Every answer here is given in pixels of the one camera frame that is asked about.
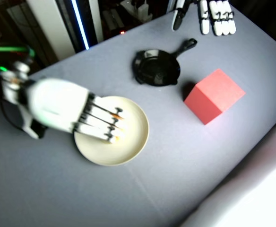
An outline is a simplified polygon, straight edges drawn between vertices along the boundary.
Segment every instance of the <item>skillet handle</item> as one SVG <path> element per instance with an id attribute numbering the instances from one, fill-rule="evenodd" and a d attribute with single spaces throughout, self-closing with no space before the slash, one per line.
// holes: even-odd
<path id="1" fill-rule="evenodd" d="M 180 54 L 182 54 L 183 52 L 195 47 L 197 45 L 197 41 L 195 39 L 189 39 L 183 42 L 182 46 L 176 51 L 174 52 L 172 55 L 177 58 Z"/>

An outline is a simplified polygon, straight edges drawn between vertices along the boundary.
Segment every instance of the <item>cast iron pan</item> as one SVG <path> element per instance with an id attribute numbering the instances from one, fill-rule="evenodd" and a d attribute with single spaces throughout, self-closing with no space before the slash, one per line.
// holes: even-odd
<path id="1" fill-rule="evenodd" d="M 195 47 L 197 41 L 184 41 L 178 51 L 173 54 L 161 50 L 140 51 L 134 60 L 135 78 L 140 84 L 166 86 L 177 84 L 180 76 L 180 65 L 176 58 L 183 52 Z"/>

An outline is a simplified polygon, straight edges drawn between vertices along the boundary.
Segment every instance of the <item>green light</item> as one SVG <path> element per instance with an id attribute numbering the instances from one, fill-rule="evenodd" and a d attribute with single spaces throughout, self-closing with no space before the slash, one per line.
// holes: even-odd
<path id="1" fill-rule="evenodd" d="M 28 49 L 19 46 L 0 46 L 0 52 L 15 51 L 15 52 L 27 52 Z"/>
<path id="2" fill-rule="evenodd" d="M 0 70 L 4 72 L 8 71 L 5 67 L 2 67 L 2 66 L 0 66 Z"/>

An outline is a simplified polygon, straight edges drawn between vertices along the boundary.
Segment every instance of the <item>robotic hand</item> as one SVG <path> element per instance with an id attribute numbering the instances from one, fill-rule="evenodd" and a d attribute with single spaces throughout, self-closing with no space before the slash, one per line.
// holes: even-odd
<path id="1" fill-rule="evenodd" d="M 42 138 L 47 127 L 76 131 L 110 143 L 122 137 L 124 110 L 62 79 L 30 80 L 27 73 L 31 57 L 14 62 L 10 70 L 0 66 L 0 99 L 18 106 L 23 131 L 35 139 Z"/>

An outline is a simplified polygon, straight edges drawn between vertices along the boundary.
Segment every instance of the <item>red block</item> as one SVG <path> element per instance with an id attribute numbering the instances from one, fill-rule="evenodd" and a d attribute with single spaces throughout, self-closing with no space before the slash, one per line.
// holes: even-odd
<path id="1" fill-rule="evenodd" d="M 221 69 L 217 69 L 197 83 L 184 103 L 207 124 L 235 102 L 245 92 Z"/>

